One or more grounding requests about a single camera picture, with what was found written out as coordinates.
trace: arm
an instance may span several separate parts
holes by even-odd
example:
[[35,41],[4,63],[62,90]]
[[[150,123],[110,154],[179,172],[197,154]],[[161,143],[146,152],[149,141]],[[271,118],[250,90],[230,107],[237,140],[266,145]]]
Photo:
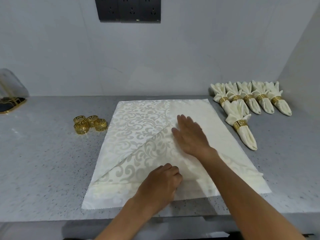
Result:
[[179,169],[167,163],[150,172],[134,197],[95,240],[130,240],[156,213],[174,200],[182,181]]
[[196,157],[206,169],[245,239],[305,239],[222,161],[197,123],[181,115],[178,116],[178,125],[180,131],[172,129],[176,141],[185,153]]

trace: countertop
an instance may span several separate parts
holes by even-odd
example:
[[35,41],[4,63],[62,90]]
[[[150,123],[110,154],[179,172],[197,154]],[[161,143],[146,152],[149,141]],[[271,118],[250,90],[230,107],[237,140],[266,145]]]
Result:
[[[119,101],[208,98],[222,121],[226,114],[210,96],[30,97],[0,114],[0,222],[114,218],[120,208],[82,210],[106,131],[77,135],[73,118],[98,115],[110,122]],[[248,149],[226,122],[272,193],[264,197],[281,213],[320,212],[320,126],[291,105],[291,117],[252,113],[258,150]],[[229,215],[220,196],[175,201],[156,216]]]

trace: patterned fabric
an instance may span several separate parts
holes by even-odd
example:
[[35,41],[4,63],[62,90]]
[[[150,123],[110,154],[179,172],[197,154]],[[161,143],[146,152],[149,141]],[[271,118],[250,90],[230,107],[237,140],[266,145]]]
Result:
[[183,176],[175,200],[219,195],[200,162],[183,153],[175,144],[171,128],[176,124],[177,114],[194,118],[206,133],[209,144],[219,151],[222,160],[254,190],[258,193],[270,192],[262,174],[207,99],[128,101],[119,102],[117,106],[82,208],[123,206],[150,171],[166,163],[178,166]]

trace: black power outlet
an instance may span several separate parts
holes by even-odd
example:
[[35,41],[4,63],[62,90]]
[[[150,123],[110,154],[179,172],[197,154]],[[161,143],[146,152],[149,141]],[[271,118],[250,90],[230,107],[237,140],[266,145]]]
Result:
[[161,21],[161,0],[139,0],[139,6],[141,21]]
[[121,21],[140,21],[139,0],[118,0]]
[[100,21],[120,21],[118,0],[95,0]]

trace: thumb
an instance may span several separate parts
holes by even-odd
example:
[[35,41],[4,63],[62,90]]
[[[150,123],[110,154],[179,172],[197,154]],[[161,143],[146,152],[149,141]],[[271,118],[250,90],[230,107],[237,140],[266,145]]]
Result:
[[177,128],[172,128],[171,131],[178,144],[181,145],[184,142],[181,132]]

